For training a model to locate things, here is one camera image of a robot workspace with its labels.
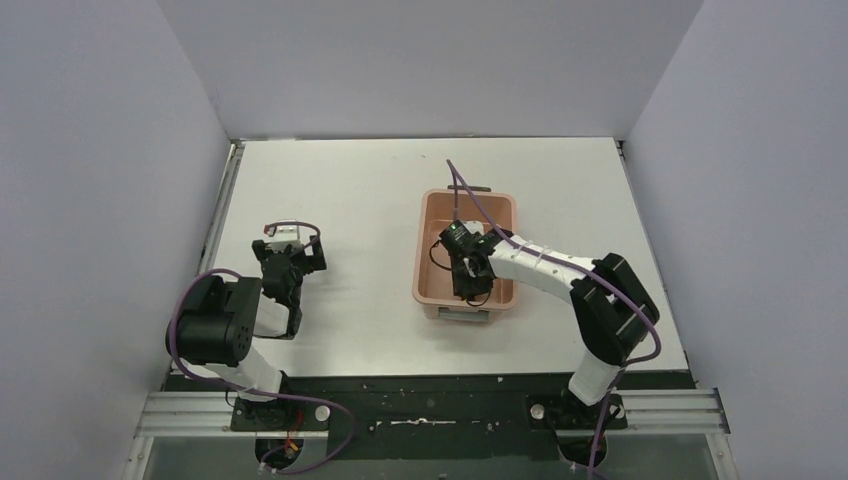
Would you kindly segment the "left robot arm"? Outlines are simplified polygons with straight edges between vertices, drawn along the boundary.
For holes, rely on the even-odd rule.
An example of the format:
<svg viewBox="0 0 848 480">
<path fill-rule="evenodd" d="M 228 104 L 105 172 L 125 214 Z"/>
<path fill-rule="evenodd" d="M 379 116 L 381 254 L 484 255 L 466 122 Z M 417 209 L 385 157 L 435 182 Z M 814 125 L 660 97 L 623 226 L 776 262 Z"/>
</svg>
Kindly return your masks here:
<svg viewBox="0 0 848 480">
<path fill-rule="evenodd" d="M 234 431 L 293 430 L 304 404 L 291 395 L 288 376 L 271 366 L 252 343 L 291 340 L 300 328 L 306 276 L 327 268 L 319 236 L 255 240 L 260 274 L 224 280 L 213 273 L 190 287 L 177 310 L 166 348 L 181 361 L 209 368 L 227 384 Z"/>
</svg>

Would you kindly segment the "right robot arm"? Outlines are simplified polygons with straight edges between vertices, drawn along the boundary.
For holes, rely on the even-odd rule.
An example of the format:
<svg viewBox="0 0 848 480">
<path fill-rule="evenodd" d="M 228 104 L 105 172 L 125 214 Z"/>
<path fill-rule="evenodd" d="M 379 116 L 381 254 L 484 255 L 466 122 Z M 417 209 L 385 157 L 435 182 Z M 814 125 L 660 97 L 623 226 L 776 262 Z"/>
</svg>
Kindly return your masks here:
<svg viewBox="0 0 848 480">
<path fill-rule="evenodd" d="M 481 233 L 459 220 L 436 243 L 448 254 L 454 294 L 468 303 L 488 298 L 496 281 L 509 280 L 573 308 L 584 353 L 560 397 L 537 402 L 544 421 L 556 429 L 587 430 L 620 415 L 610 407 L 610 392 L 633 364 L 634 350 L 652 339 L 649 356 L 661 351 L 659 310 L 622 256 L 569 256 L 500 227 Z"/>
</svg>

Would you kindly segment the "pink plastic bin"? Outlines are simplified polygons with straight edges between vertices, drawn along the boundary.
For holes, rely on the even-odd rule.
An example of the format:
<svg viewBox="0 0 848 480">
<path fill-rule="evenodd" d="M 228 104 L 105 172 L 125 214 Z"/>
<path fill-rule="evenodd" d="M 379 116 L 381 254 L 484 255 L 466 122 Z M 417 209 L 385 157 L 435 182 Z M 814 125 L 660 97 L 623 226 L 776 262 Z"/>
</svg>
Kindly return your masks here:
<svg viewBox="0 0 848 480">
<path fill-rule="evenodd" d="M 491 223 L 480 213 L 467 192 L 446 188 L 431 189 L 423 194 L 418 221 L 413 297 L 430 319 L 489 323 L 517 306 L 519 287 L 513 281 L 497 279 L 488 299 L 480 296 L 467 301 L 453 294 L 448 253 L 435 242 L 454 219 L 479 220 L 485 224 L 486 231 L 491 229 Z"/>
</svg>

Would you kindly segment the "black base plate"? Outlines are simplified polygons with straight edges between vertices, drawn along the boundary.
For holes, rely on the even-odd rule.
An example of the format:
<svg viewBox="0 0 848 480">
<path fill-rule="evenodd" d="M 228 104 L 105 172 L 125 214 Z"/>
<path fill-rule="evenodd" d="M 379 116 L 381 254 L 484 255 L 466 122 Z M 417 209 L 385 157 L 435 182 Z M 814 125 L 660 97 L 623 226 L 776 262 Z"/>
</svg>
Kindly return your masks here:
<svg viewBox="0 0 848 480">
<path fill-rule="evenodd" d="M 564 373 L 294 377 L 282 399 L 172 377 L 152 394 L 141 430 L 151 436 L 252 439 L 269 463 L 285 440 L 323 440 L 338 460 L 466 460 L 579 455 L 615 434 L 690 433 L 713 405 L 688 375 L 626 375 L 607 405 L 582 404 Z"/>
</svg>

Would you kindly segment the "aluminium frame rail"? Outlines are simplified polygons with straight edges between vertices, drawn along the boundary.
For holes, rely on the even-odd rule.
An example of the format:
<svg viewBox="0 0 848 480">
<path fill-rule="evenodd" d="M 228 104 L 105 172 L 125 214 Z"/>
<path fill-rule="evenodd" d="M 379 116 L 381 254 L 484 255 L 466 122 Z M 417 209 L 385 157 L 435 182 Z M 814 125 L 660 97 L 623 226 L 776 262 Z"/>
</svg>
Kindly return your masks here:
<svg viewBox="0 0 848 480">
<path fill-rule="evenodd" d="M 549 432 L 537 402 L 559 397 L 506 385 L 480 391 L 361 391 L 343 403 L 352 417 L 334 414 L 326 405 L 306 405 L 296 429 L 234 431 L 224 394 L 158 392 L 148 397 L 123 476 L 140 479 L 151 472 L 150 455 L 159 438 L 252 440 L 269 450 L 287 440 L 317 441 L 320 457 L 326 457 L 353 434 L 365 440 L 364 456 L 379 460 L 518 456 L 526 452 L 520 441 L 542 439 Z M 717 390 L 615 390 L 610 407 L 621 413 L 608 421 L 605 437 L 701 435 L 717 477 L 738 478 Z M 554 431 L 563 441 L 590 440 L 595 427 Z"/>
</svg>

